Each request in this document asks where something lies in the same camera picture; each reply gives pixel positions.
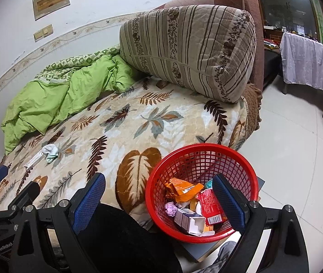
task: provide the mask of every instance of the floral blanket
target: floral blanket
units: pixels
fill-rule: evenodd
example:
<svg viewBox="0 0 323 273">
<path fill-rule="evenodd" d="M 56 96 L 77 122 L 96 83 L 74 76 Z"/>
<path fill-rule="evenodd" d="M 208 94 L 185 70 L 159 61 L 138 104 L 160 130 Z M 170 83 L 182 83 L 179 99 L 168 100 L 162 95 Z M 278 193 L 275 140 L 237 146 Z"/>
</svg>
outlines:
<svg viewBox="0 0 323 273">
<path fill-rule="evenodd" d="M 144 191 L 157 163 L 170 152 L 195 143 L 218 143 L 237 149 L 259 127 L 261 92 L 248 84 L 236 104 L 209 99 L 189 89 L 144 78 L 122 94 L 111 94 L 50 127 L 33 134 L 2 164 L 9 167 L 0 183 L 0 210 L 30 182 L 40 185 L 34 205 L 52 207 L 70 199 L 96 172 L 106 177 L 102 202 L 121 208 L 139 224 L 150 221 Z M 31 171 L 23 167 L 46 144 L 59 157 L 42 159 Z"/>
</svg>

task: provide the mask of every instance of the switch plate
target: switch plate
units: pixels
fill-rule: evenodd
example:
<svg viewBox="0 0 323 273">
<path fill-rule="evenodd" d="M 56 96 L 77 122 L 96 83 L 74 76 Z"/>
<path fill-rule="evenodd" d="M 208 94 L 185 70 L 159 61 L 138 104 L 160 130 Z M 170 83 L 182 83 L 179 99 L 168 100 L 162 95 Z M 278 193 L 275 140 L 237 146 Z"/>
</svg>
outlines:
<svg viewBox="0 0 323 273">
<path fill-rule="evenodd" d="M 53 25 L 46 26 L 45 28 L 42 29 L 42 31 L 43 31 L 44 37 L 47 37 L 53 34 L 54 33 Z"/>
<path fill-rule="evenodd" d="M 43 30 L 37 31 L 34 35 L 33 38 L 35 39 L 35 42 L 41 40 L 44 37 Z"/>
</svg>

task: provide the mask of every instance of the white tablecloth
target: white tablecloth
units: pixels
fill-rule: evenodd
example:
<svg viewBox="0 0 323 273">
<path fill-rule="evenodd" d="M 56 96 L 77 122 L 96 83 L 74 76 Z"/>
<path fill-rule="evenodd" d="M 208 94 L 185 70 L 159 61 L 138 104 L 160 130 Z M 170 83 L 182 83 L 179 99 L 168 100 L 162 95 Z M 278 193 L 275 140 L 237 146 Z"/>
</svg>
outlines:
<svg viewBox="0 0 323 273">
<path fill-rule="evenodd" d="M 323 90 L 323 44 L 284 33 L 280 49 L 286 83 L 306 84 Z"/>
</svg>

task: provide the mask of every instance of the green blanket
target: green blanket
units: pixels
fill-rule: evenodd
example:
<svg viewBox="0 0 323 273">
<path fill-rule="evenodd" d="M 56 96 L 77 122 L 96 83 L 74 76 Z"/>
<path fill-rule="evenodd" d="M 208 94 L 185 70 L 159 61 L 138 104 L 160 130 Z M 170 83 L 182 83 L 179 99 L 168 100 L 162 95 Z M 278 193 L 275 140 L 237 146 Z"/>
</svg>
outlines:
<svg viewBox="0 0 323 273">
<path fill-rule="evenodd" d="M 72 57 L 46 67 L 7 107 L 1 128 L 6 155 L 28 132 L 47 128 L 94 103 L 101 92 L 124 92 L 137 71 L 120 56 L 118 46 Z"/>
</svg>

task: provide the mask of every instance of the striped cushion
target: striped cushion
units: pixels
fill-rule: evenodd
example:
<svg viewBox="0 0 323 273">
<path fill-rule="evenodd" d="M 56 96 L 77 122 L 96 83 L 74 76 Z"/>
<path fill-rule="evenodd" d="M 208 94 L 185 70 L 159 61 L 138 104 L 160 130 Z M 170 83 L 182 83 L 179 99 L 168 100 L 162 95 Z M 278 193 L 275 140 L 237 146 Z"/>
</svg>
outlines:
<svg viewBox="0 0 323 273">
<path fill-rule="evenodd" d="M 247 11 L 197 5 L 142 13 L 121 27 L 120 45 L 136 69 L 235 103 L 253 68 L 256 36 Z"/>
</svg>

